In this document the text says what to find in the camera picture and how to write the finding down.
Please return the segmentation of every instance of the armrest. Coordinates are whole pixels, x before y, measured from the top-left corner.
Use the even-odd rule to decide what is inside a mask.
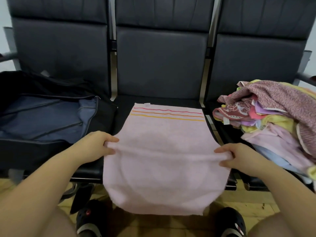
[[[6,52],[4,54],[0,54],[0,62],[5,62],[18,58],[17,52]]]
[[[297,73],[295,75],[295,80],[293,82],[293,85],[298,85],[299,81],[303,81],[303,82],[306,82],[308,84],[311,84],[312,86],[315,86],[316,87],[316,81],[310,79],[309,77],[307,77],[306,75],[304,75],[304,73]]]

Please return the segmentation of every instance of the orange stripe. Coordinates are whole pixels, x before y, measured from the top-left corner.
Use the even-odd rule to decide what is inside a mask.
[[[132,112],[141,112],[141,113],[150,113],[150,114],[159,114],[159,115],[173,115],[173,116],[189,116],[189,115],[176,115],[176,114],[171,114],[171,113],[157,113],[157,112],[146,112],[146,111],[132,111]],[[204,116],[189,116],[189,117],[204,118]]]
[[[185,121],[204,121],[204,120],[191,120],[191,119],[162,117],[162,116],[147,116],[147,115],[136,115],[136,114],[130,114],[130,115],[131,115],[131,116],[146,116],[146,117],[154,117],[154,118],[174,119],[174,120],[185,120]]]

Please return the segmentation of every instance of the black bag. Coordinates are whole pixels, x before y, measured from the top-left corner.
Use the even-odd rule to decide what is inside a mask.
[[[0,169],[34,171],[92,131],[111,130],[116,105],[85,80],[1,72]]]

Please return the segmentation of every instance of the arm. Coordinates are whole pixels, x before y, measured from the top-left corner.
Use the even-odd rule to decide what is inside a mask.
[[[97,131],[55,155],[0,202],[0,236],[39,236],[77,168],[114,154],[105,141],[118,139]]]
[[[220,163],[223,167],[263,180],[271,191],[282,216],[297,236],[316,233],[316,195],[293,175],[244,144],[226,144],[216,153],[231,151],[233,160]]]

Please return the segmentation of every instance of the leg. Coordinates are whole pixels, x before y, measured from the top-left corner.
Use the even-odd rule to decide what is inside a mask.
[[[248,234],[249,237],[294,237],[281,213],[271,215],[257,223]]]
[[[41,237],[77,237],[76,227],[60,208],[56,208]]]

